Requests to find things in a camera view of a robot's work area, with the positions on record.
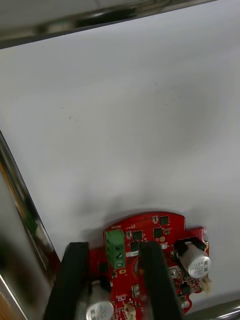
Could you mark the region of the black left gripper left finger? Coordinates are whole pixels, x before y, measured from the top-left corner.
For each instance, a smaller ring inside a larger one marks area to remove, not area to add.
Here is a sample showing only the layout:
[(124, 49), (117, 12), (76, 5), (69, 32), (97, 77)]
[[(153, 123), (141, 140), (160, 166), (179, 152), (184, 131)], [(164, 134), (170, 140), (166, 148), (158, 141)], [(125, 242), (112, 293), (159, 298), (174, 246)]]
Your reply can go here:
[(73, 320), (77, 304), (89, 280), (89, 243), (66, 247), (55, 284), (44, 312), (45, 320)]

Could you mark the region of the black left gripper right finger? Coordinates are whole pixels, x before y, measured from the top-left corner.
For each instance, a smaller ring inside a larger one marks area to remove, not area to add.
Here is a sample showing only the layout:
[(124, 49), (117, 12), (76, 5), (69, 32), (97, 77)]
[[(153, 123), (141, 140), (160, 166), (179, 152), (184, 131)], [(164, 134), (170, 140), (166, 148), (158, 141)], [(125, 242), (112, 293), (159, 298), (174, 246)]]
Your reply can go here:
[(139, 246), (138, 265), (143, 270), (145, 320), (183, 320), (184, 313), (160, 246), (143, 242)]

